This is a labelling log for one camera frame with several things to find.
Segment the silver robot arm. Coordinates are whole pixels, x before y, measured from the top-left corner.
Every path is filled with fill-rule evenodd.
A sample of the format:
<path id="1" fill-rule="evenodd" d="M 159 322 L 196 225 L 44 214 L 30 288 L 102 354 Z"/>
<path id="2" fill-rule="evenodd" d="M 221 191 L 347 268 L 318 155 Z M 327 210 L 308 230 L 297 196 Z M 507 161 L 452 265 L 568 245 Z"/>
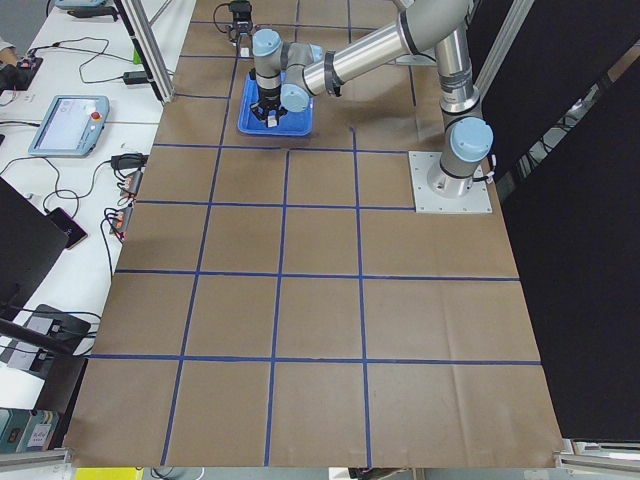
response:
<path id="1" fill-rule="evenodd" d="M 321 94 L 339 97 L 348 82 L 404 57 L 431 58 L 437 70 L 444 150 L 430 168 L 427 184 L 443 198 L 461 198 L 480 182 L 477 168 L 490 154 L 494 134 L 483 120 L 481 95 L 473 81 L 465 19 L 466 1 L 412 1 L 395 19 L 344 48 L 324 50 L 286 42 L 272 29 L 252 40 L 251 79 L 257 100 L 250 111 L 267 127 L 282 116 L 302 113 Z"/>

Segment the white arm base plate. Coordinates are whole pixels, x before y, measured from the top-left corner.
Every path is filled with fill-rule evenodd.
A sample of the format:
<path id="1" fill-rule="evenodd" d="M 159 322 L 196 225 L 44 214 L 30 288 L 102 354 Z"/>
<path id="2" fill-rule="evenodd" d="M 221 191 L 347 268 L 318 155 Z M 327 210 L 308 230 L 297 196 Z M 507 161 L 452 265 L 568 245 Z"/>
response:
<path id="1" fill-rule="evenodd" d="M 415 211 L 420 214 L 490 214 L 493 212 L 485 181 L 448 176 L 440 165 L 440 152 L 409 151 L 408 159 Z"/>

